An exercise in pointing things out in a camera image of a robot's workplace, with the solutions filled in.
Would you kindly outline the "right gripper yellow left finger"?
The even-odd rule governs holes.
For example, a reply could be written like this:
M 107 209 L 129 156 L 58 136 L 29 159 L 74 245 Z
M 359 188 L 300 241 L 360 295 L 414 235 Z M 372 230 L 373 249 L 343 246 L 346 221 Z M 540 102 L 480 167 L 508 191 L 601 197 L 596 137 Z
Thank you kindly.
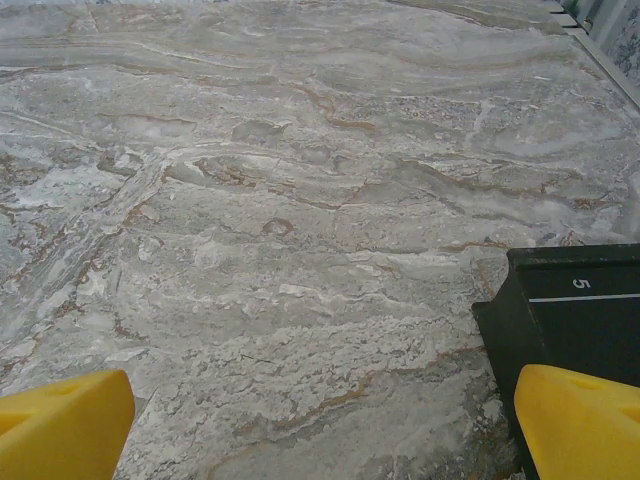
M 122 370 L 3 396 L 1 477 L 111 479 L 134 414 L 134 395 Z

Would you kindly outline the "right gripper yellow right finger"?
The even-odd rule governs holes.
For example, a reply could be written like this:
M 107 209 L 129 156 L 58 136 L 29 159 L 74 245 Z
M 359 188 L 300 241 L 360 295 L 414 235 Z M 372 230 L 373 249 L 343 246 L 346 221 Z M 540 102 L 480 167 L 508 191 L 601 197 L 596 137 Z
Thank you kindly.
M 546 365 L 527 365 L 516 416 L 541 479 L 637 479 L 639 389 Z

